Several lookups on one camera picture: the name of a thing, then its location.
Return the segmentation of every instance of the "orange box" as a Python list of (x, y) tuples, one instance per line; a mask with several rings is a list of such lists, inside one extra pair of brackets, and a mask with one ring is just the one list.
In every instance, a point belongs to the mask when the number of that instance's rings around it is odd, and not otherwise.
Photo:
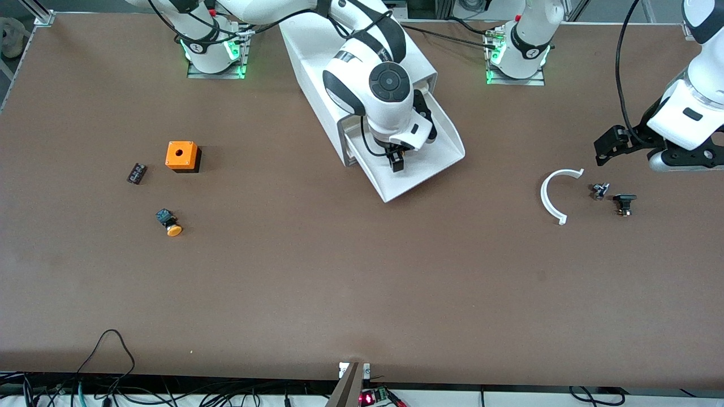
[(193, 141), (171, 141), (166, 152), (166, 167), (175, 172), (198, 172), (201, 149)]

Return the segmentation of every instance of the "white curved handle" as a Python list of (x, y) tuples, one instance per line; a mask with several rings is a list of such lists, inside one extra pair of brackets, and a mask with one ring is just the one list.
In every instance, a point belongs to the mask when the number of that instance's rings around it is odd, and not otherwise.
[(545, 206), (545, 209), (547, 209), (551, 215), (558, 218), (559, 225), (565, 225), (565, 221), (568, 219), (568, 216), (556, 209), (555, 206), (550, 203), (550, 199), (548, 198), (548, 182), (550, 182), (550, 180), (556, 175), (567, 175), (578, 179), (583, 174), (583, 168), (581, 168), (581, 171), (576, 171), (574, 169), (559, 169), (558, 171), (554, 171), (548, 175), (548, 178), (546, 178), (545, 181), (543, 181), (543, 185), (541, 185), (541, 201), (543, 201), (543, 206)]

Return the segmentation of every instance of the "orange and black cube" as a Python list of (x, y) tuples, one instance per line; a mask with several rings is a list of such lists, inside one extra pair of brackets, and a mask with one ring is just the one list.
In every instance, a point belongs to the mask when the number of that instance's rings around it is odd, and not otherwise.
[(174, 172), (198, 172), (201, 149), (193, 141), (171, 141), (166, 152), (166, 167)]

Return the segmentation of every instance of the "brown tabletop surface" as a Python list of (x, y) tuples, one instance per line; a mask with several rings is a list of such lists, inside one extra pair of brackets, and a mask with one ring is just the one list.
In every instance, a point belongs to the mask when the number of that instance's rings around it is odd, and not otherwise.
[[(277, 29), (247, 79), (189, 80), (156, 16), (59, 15), (0, 115), (0, 369), (74, 371), (113, 327), (146, 374), (333, 379), (359, 360), (388, 382), (723, 389), (723, 176), (657, 174), (643, 152), (596, 167), (621, 122), (618, 31), (562, 26), (545, 87), (486, 85), (480, 49), (411, 32), (467, 156), (385, 204)], [(630, 27), (632, 121), (698, 51)], [(202, 146), (200, 174), (164, 166), (171, 140)], [(565, 226), (539, 198), (561, 168), (586, 169), (551, 183)], [(596, 182), (638, 195), (633, 216)], [(88, 371), (127, 368), (109, 339)]]

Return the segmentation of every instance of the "yellow button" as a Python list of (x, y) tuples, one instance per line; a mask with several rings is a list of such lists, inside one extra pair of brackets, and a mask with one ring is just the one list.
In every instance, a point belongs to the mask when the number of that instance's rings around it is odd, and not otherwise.
[(166, 234), (168, 236), (174, 237), (174, 236), (178, 236), (179, 233), (181, 233), (182, 231), (183, 231), (183, 227), (181, 227), (179, 225), (173, 225), (173, 226), (169, 227), (169, 229), (166, 231)]

